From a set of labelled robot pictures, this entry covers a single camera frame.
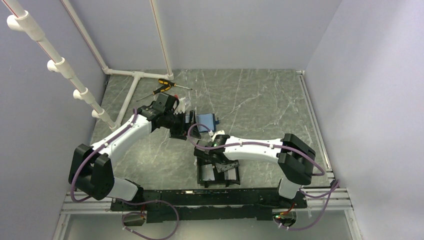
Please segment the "blue leather card holder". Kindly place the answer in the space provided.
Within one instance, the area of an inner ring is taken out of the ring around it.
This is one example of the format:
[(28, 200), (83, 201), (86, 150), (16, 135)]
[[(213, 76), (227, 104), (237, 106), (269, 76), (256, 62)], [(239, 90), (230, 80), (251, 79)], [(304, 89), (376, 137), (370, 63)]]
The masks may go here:
[[(196, 120), (196, 123), (207, 126), (213, 132), (216, 131), (217, 125), (220, 124), (219, 118), (217, 118), (214, 113), (197, 114), (195, 116), (195, 120)], [(209, 130), (202, 125), (199, 125), (197, 127), (199, 132), (200, 133), (208, 132)]]

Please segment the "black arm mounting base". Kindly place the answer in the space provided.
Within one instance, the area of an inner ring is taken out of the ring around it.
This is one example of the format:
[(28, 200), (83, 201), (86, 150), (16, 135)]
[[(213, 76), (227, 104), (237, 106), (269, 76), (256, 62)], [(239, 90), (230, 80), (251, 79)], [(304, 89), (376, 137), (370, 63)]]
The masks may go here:
[(302, 193), (287, 199), (279, 196), (275, 187), (145, 190), (139, 201), (147, 204), (129, 205), (115, 200), (110, 209), (112, 212), (144, 212), (147, 223), (162, 223), (228, 219), (270, 221), (278, 210), (308, 206)]

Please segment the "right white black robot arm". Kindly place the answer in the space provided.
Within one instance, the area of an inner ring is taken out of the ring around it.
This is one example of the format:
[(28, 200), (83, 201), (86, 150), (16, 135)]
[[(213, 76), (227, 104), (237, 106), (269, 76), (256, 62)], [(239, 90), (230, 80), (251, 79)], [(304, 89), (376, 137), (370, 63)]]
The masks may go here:
[(228, 134), (216, 134), (211, 141), (199, 140), (194, 145), (194, 156), (214, 164), (250, 160), (276, 164), (283, 172), (275, 194), (276, 203), (289, 207), (302, 186), (310, 185), (316, 152), (296, 135), (286, 133), (283, 138), (255, 140)]

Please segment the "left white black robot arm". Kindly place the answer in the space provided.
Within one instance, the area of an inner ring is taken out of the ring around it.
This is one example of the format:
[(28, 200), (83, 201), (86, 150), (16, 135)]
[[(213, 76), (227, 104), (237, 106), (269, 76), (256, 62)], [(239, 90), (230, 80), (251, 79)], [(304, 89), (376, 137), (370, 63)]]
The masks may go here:
[(130, 119), (110, 135), (92, 145), (77, 146), (68, 177), (72, 201), (83, 201), (75, 196), (75, 190), (80, 190), (87, 195), (85, 200), (113, 198), (131, 210), (139, 209), (144, 203), (143, 187), (115, 176), (114, 161), (156, 129), (166, 128), (171, 138), (187, 140), (189, 128), (197, 122), (196, 111), (188, 110), (189, 105), (185, 97), (159, 93), (149, 105), (134, 108)]

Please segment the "black plastic card tray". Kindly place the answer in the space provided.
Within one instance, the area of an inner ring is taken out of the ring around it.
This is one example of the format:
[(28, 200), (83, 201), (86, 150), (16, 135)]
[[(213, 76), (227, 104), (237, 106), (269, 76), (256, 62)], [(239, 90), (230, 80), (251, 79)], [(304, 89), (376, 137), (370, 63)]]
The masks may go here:
[(217, 185), (224, 185), (225, 187), (229, 187), (230, 185), (240, 185), (241, 184), (241, 178), (239, 173), (239, 166), (236, 167), (237, 169), (237, 180), (225, 180), (224, 172), (214, 172), (214, 181), (202, 181), (201, 180), (201, 166), (205, 165), (205, 162), (203, 159), (199, 157), (195, 157), (195, 166), (196, 166), (196, 172), (197, 172), (197, 183), (204, 188), (208, 188), (210, 186), (217, 186)]

